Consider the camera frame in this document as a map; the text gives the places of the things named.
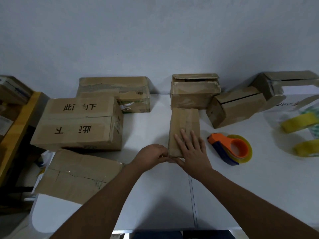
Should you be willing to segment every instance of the forearm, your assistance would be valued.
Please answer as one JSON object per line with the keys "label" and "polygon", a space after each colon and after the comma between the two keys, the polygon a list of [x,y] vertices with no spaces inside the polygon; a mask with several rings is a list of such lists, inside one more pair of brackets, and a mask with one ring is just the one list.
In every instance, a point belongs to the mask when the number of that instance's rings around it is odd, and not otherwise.
{"label": "forearm", "polygon": [[103,189],[78,209],[51,238],[110,238],[122,207],[141,176],[128,164]]}
{"label": "forearm", "polygon": [[250,239],[318,238],[319,233],[283,210],[208,169],[201,183],[234,217]]}

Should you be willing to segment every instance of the orange tape dispenser handle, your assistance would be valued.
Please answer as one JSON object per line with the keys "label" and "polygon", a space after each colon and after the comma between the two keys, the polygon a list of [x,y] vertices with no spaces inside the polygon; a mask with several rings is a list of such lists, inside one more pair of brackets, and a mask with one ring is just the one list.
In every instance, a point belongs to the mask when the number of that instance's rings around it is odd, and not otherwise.
{"label": "orange tape dispenser handle", "polygon": [[[237,158],[245,158],[249,154],[249,147],[248,145],[241,139],[238,138],[229,138],[224,136],[221,133],[212,133],[208,137],[208,142],[213,144],[217,141],[220,143],[235,157]],[[238,152],[232,149],[232,145],[235,146]]]}

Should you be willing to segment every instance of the green checkered pattern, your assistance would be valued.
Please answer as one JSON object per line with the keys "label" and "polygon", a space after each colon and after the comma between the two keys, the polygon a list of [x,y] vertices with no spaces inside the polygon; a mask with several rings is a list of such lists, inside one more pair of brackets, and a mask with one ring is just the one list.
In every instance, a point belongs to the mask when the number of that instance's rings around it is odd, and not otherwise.
{"label": "green checkered pattern", "polygon": [[[302,111],[301,114],[306,114],[309,112],[313,112],[319,118],[319,104],[308,107],[307,109]],[[310,127],[309,130],[315,139],[319,139],[319,124]],[[312,157],[318,157],[318,156],[319,156],[319,154],[312,155]]]}

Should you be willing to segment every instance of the person's left arm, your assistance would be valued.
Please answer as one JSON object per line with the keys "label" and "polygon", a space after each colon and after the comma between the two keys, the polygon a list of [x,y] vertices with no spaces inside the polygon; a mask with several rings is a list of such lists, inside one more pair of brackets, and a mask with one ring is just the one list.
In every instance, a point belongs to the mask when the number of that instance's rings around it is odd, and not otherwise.
{"label": "person's left arm", "polygon": [[81,206],[50,238],[110,238],[136,181],[143,172],[168,160],[167,149],[162,145],[152,144],[142,148],[130,164]]}

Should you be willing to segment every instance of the person's right arm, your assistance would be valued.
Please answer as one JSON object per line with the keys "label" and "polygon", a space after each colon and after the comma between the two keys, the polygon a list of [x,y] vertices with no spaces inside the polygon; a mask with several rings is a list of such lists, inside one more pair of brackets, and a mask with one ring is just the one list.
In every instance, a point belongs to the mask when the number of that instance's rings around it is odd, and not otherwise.
{"label": "person's right arm", "polygon": [[185,162],[174,161],[194,179],[201,182],[234,217],[250,239],[319,238],[319,232],[252,192],[233,183],[215,171],[206,154],[205,142],[191,132],[193,143],[184,130],[185,143],[175,135]]}

